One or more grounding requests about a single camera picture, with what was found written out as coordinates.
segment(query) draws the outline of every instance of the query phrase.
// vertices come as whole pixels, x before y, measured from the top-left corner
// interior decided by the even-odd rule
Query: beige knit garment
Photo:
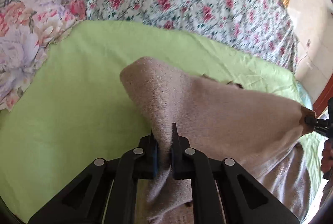
[[[184,212],[181,218],[177,213],[192,200],[192,194],[189,180],[176,181],[171,177],[173,122],[179,135],[189,139],[191,147],[210,158],[235,159],[271,192],[275,179],[283,180],[275,169],[293,153],[298,138],[313,131],[304,123],[304,117],[314,112],[293,100],[191,76],[154,58],[140,58],[127,66],[120,80],[151,123],[160,152],[157,178],[139,182],[136,223],[160,223],[164,216],[164,223],[192,223],[191,218],[186,220]],[[296,157],[296,161],[299,164],[295,178],[304,177],[299,174],[299,170],[305,170],[302,156]],[[299,184],[305,191],[302,200],[309,197],[308,175],[306,180]],[[295,200],[294,191],[283,195],[287,204]],[[293,213],[302,218],[303,210],[297,207]]]

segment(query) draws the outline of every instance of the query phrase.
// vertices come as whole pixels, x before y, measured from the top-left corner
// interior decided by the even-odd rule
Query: floral sheet
[[[0,110],[22,96],[48,44],[84,19],[186,30],[296,68],[298,39],[280,0],[17,0],[0,8]]]

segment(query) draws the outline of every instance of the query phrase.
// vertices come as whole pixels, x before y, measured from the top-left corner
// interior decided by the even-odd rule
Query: round metal joint
[[[227,158],[224,163],[227,165],[227,166],[233,166],[235,164],[235,160],[233,160],[232,158]]]
[[[102,166],[104,164],[104,159],[102,158],[97,158],[95,161],[94,161],[94,164],[95,166]]]
[[[133,153],[135,154],[143,154],[144,153],[144,150],[142,148],[135,148],[133,150]]]
[[[195,149],[193,149],[193,148],[187,148],[185,150],[185,153],[189,154],[189,155],[193,155],[193,154],[195,154]]]

